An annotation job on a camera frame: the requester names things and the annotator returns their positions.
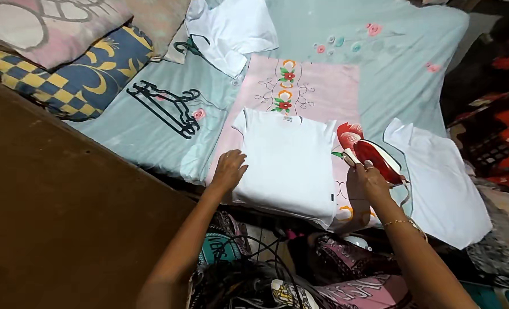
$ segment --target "red iron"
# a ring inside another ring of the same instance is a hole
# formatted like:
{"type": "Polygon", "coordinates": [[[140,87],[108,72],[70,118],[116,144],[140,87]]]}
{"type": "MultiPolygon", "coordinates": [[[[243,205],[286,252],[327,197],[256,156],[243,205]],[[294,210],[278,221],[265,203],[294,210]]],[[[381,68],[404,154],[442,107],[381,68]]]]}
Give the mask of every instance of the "red iron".
{"type": "Polygon", "coordinates": [[[370,160],[384,179],[393,186],[407,182],[405,176],[401,174],[401,165],[379,145],[368,140],[359,140],[354,144],[354,151],[355,154],[347,148],[342,152],[342,158],[351,167],[355,167],[356,163],[363,164],[362,162],[370,160]]]}

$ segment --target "light blue bed sheet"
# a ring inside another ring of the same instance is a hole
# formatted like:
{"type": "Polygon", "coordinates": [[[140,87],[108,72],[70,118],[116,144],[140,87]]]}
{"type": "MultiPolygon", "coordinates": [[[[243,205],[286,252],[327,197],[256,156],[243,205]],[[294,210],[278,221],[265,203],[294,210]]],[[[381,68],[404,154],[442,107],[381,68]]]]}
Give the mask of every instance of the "light blue bed sheet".
{"type": "MultiPolygon", "coordinates": [[[[359,111],[365,138],[390,151],[404,174],[408,172],[402,153],[382,141],[394,117],[445,136],[439,95],[445,68],[468,26],[464,12],[440,6],[416,8],[404,0],[266,3],[280,47],[262,54],[296,61],[358,64],[359,111]],[[367,24],[378,25],[380,32],[369,36],[367,24]],[[342,37],[344,42],[338,46],[342,37]],[[315,46],[319,45],[325,46],[325,52],[317,52],[315,46]],[[441,69],[430,72],[427,64],[441,69]]],[[[146,80],[146,76],[156,77],[159,88],[201,90],[214,107],[207,112],[212,114],[206,119],[208,129],[202,128],[192,140],[177,138],[140,104],[122,100],[127,95],[123,93],[98,119],[70,125],[138,165],[199,183],[206,177],[227,109],[239,90],[233,84],[240,85],[241,81],[234,82],[191,53],[184,65],[149,64],[131,82],[146,80]]],[[[406,192],[398,188],[392,194],[400,201],[406,192]]],[[[409,202],[405,212],[410,214],[411,209],[409,202]]]]}

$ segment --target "hand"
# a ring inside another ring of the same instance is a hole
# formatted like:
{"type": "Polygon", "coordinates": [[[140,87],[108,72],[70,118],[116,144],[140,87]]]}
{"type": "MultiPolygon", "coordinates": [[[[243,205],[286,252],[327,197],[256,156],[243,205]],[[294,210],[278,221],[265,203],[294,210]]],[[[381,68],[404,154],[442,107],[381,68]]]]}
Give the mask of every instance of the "hand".
{"type": "Polygon", "coordinates": [[[388,181],[384,179],[371,161],[365,161],[365,166],[361,163],[356,164],[355,172],[358,174],[361,186],[363,186],[365,198],[373,207],[392,199],[388,181]]]}
{"type": "Polygon", "coordinates": [[[217,170],[214,172],[214,178],[210,186],[221,190],[226,193],[233,190],[249,165],[243,165],[245,162],[246,154],[241,153],[241,150],[235,149],[223,153],[218,159],[217,170]]]}

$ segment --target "blue pillow with yellow pattern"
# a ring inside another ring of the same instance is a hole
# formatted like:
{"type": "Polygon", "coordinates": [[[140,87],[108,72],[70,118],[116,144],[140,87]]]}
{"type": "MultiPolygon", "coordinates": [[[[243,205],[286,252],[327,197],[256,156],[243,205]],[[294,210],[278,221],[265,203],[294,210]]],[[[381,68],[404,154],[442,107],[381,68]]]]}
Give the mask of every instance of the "blue pillow with yellow pattern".
{"type": "Polygon", "coordinates": [[[0,81],[62,119],[96,118],[154,55],[151,40],[122,26],[52,73],[0,51],[0,81]]]}

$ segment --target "white shirt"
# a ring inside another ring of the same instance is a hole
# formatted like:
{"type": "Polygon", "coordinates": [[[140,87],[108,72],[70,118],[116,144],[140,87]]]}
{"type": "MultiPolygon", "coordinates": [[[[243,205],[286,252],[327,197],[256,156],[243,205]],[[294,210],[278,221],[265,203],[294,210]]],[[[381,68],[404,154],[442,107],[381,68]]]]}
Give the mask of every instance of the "white shirt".
{"type": "Polygon", "coordinates": [[[328,228],[337,208],[331,163],[335,123],[243,109],[233,128],[243,134],[249,168],[233,201],[328,228]]]}
{"type": "Polygon", "coordinates": [[[205,0],[192,0],[186,27],[203,56],[232,78],[247,63],[243,54],[278,48],[278,34],[265,0],[224,0],[212,10],[205,0]]]}
{"type": "Polygon", "coordinates": [[[464,249],[491,230],[484,201],[452,140],[394,118],[384,141],[405,153],[413,183],[411,217],[425,233],[464,249]]]}

